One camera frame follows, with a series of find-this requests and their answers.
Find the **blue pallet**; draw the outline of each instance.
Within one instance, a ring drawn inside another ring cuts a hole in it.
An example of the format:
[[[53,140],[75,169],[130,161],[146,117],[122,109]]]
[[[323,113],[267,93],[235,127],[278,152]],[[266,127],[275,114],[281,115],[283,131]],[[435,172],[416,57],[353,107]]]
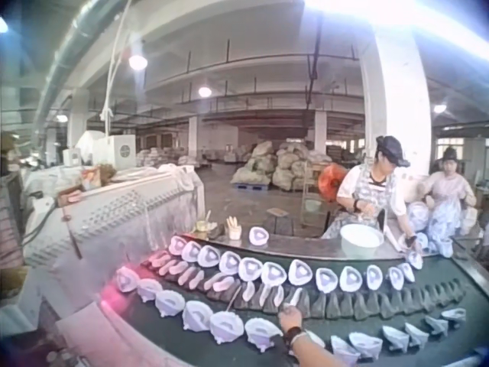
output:
[[[268,185],[260,185],[258,183],[234,183],[232,186],[239,190],[268,191]]]

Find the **stool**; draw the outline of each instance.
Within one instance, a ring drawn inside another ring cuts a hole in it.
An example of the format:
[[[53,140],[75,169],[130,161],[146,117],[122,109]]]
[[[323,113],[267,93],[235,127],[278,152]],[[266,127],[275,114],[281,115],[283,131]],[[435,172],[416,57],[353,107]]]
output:
[[[282,209],[268,209],[267,218],[262,226],[268,233],[274,235],[294,235],[293,220],[290,218],[289,213]]]

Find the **fluorescent light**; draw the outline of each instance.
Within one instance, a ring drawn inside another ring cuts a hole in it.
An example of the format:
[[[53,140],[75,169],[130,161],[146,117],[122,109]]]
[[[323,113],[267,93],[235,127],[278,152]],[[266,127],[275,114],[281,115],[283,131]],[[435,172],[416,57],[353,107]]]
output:
[[[129,66],[136,71],[144,70],[147,67],[147,60],[141,55],[131,56],[129,57]]]
[[[207,86],[201,86],[199,89],[199,96],[202,98],[207,98],[212,95],[212,90]]]
[[[3,18],[0,17],[0,33],[7,33],[7,31],[8,31],[7,23],[5,23]]]
[[[446,110],[446,105],[436,105],[433,107],[434,113],[443,113]]]
[[[414,0],[304,0],[324,12],[352,16],[375,25],[410,25],[489,61],[489,43],[453,19]]]
[[[58,115],[58,116],[56,116],[56,120],[58,122],[63,122],[63,123],[64,122],[68,122],[68,116],[66,116],[66,115]]]

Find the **white box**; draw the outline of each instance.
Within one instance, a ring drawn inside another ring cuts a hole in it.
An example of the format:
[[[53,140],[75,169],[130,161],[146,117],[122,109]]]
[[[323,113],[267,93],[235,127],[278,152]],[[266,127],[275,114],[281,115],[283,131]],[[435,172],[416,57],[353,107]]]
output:
[[[117,171],[136,167],[136,135],[113,135],[93,142],[93,164],[111,164]]]
[[[42,301],[36,271],[28,266],[2,269],[2,292],[20,288],[20,292],[10,298],[0,300],[0,338],[37,329]]]
[[[63,165],[76,167],[82,165],[82,152],[78,148],[65,149],[63,151]]]

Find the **fan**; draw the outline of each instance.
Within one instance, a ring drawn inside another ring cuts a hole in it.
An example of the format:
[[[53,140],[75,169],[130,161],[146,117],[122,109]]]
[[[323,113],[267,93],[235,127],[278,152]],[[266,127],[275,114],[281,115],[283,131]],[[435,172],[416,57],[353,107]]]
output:
[[[336,163],[331,163],[319,175],[319,192],[329,202],[336,201],[338,189],[347,174],[346,168]]]

